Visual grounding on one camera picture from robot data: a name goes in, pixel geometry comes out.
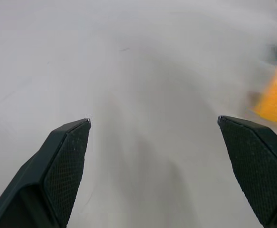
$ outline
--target gray floor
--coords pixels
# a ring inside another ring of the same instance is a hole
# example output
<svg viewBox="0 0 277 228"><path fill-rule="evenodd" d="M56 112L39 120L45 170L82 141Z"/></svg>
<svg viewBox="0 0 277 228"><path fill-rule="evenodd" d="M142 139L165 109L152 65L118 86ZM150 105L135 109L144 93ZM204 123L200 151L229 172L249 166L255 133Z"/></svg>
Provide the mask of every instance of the gray floor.
<svg viewBox="0 0 277 228"><path fill-rule="evenodd" d="M277 1L0 1L0 195L89 116L69 228L259 228L216 124L275 67Z"/></svg>

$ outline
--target floor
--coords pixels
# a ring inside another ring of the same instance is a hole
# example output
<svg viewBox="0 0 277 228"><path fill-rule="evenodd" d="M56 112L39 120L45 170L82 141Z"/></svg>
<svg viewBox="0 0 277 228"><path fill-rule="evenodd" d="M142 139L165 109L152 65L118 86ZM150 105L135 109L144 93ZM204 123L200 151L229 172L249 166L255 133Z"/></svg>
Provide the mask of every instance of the floor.
<svg viewBox="0 0 277 228"><path fill-rule="evenodd" d="M261 121L273 46L271 0L0 1L0 195L88 116L69 228L260 228L216 121Z"/></svg>

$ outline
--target concrete floor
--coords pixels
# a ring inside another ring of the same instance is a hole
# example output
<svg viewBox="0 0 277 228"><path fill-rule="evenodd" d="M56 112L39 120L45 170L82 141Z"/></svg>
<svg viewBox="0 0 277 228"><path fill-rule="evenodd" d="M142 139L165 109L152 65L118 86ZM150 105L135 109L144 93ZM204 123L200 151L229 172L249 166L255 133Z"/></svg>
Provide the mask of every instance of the concrete floor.
<svg viewBox="0 0 277 228"><path fill-rule="evenodd" d="M0 1L0 195L89 116L69 228L259 228L217 126L274 74L271 0Z"/></svg>

